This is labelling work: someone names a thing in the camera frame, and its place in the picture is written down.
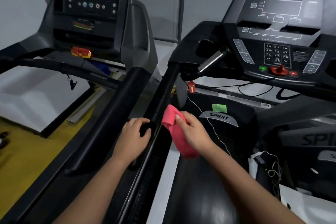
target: pink towel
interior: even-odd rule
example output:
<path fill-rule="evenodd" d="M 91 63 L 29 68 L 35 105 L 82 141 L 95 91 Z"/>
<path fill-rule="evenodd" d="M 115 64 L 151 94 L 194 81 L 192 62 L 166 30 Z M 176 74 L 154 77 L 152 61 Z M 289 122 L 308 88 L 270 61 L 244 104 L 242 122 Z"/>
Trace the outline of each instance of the pink towel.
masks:
<path fill-rule="evenodd" d="M 176 123 L 176 115 L 181 116 L 181 118 L 186 121 L 182 113 L 179 112 L 174 106 L 168 105 L 165 113 L 163 114 L 162 125 L 169 130 L 171 138 L 173 139 L 177 150 L 181 153 L 183 158 L 196 158 L 199 153 L 194 150 L 190 144 L 188 144 L 182 129 Z"/>

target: yellow pad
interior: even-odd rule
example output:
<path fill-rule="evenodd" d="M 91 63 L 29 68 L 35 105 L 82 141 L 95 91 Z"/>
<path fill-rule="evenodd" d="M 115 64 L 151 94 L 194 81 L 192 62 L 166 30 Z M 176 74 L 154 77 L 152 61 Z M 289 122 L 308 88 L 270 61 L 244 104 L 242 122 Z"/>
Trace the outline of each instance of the yellow pad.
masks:
<path fill-rule="evenodd" d="M 48 139 L 0 119 L 0 132 L 7 131 L 10 139 L 0 150 L 0 219 L 89 120 L 92 111 L 76 125 L 64 121 Z"/>

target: white cable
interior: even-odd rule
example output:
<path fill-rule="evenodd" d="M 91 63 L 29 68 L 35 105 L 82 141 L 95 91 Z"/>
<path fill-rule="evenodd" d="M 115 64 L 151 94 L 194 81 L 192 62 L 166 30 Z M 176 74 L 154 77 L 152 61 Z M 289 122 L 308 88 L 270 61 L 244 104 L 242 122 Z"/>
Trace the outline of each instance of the white cable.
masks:
<path fill-rule="evenodd" d="M 198 107 L 198 105 L 196 105 L 196 104 L 195 104 L 189 97 L 188 97 L 188 99 L 191 101 L 191 103 L 193 103 L 195 106 L 197 106 L 197 108 L 201 111 L 201 113 L 203 113 L 202 110 Z M 216 133 L 216 131 L 215 131 L 215 128 L 213 127 L 213 125 L 212 125 L 211 122 L 209 121 L 208 117 L 206 117 L 206 118 L 207 118 L 207 120 L 208 120 L 208 123 L 212 126 L 213 132 L 215 132 L 215 135 L 217 136 L 218 140 L 219 140 L 222 144 L 225 145 L 225 149 L 226 149 L 227 153 L 231 156 L 230 152 L 228 151 L 228 148 L 226 147 L 226 144 L 225 144 L 223 141 L 221 141 L 221 140 L 219 139 L 219 136 L 217 135 L 217 133 Z"/>

